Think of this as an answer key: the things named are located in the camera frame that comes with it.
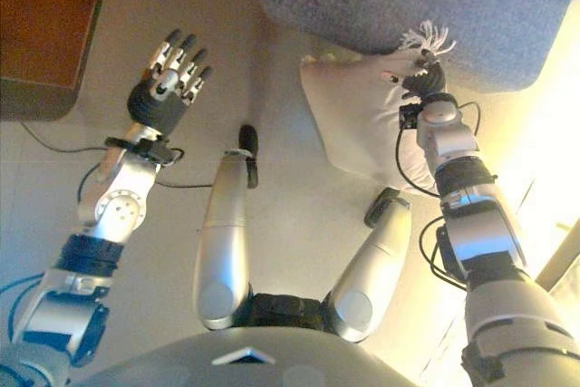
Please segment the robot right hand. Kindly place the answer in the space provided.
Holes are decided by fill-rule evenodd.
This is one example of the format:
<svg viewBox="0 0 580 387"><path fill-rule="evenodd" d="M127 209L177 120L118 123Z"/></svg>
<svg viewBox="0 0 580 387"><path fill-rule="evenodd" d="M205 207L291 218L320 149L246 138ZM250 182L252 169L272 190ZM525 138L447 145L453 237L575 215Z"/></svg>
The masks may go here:
<svg viewBox="0 0 580 387"><path fill-rule="evenodd" d="M404 100L424 98L445 90L445 73L428 49L403 49L386 55L381 78L402 88Z"/></svg>

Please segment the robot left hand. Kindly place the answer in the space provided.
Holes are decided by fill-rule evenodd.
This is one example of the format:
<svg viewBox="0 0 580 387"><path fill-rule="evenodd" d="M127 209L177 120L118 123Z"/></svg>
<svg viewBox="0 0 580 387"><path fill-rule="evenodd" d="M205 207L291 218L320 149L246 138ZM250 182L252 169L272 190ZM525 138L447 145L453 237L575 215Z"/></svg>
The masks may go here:
<svg viewBox="0 0 580 387"><path fill-rule="evenodd" d="M177 128L212 74L203 64L208 50L192 51L196 41L175 29L158 45L127 101L133 121L164 137Z"/></svg>

